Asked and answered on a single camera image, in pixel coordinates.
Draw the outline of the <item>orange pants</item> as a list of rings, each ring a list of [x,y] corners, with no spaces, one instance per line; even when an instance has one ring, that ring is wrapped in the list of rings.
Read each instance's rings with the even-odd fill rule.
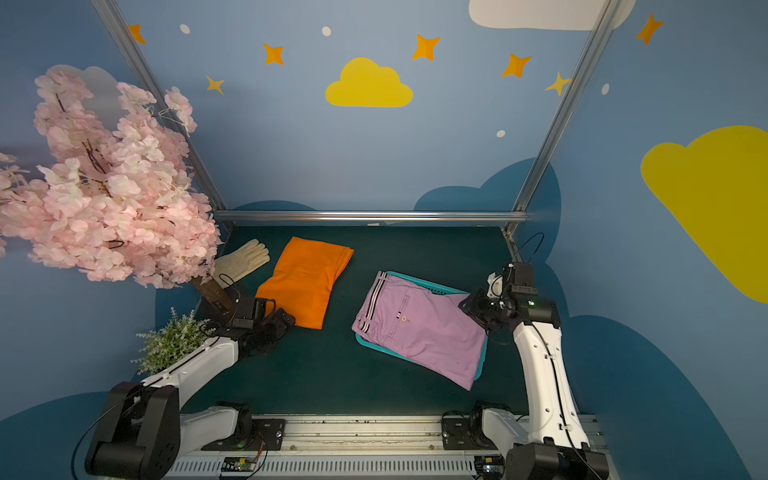
[[[334,284],[353,255],[349,247],[293,237],[256,296],[274,300],[298,327],[321,330]]]

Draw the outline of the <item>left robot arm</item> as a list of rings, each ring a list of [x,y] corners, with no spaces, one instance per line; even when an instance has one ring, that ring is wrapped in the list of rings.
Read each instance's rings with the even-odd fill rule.
[[[200,346],[140,382],[109,392],[100,416],[82,437],[90,442],[84,470],[116,479],[161,479],[176,460],[208,446],[255,448],[259,473],[271,450],[250,408],[220,402],[185,414],[183,406],[205,385],[251,353],[266,354],[296,325],[275,300],[238,300],[226,320],[205,320]]]

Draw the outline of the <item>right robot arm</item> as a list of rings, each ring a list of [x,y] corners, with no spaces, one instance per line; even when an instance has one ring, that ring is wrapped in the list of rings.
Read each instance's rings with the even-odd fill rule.
[[[607,457],[592,448],[571,393],[556,303],[539,295],[534,267],[508,264],[459,307],[488,333],[509,331],[523,367],[528,423],[489,405],[477,414],[483,441],[503,455],[503,477],[607,479]]]

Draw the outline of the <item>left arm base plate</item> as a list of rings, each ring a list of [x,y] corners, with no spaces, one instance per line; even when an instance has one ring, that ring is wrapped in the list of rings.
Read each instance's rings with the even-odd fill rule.
[[[248,428],[241,425],[225,439],[213,441],[201,448],[202,451],[280,451],[285,437],[287,421],[283,418],[251,419]]]

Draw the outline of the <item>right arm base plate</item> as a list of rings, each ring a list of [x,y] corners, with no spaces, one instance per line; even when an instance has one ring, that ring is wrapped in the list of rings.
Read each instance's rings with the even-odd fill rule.
[[[495,450],[495,445],[482,431],[463,416],[446,416],[440,420],[444,450]]]

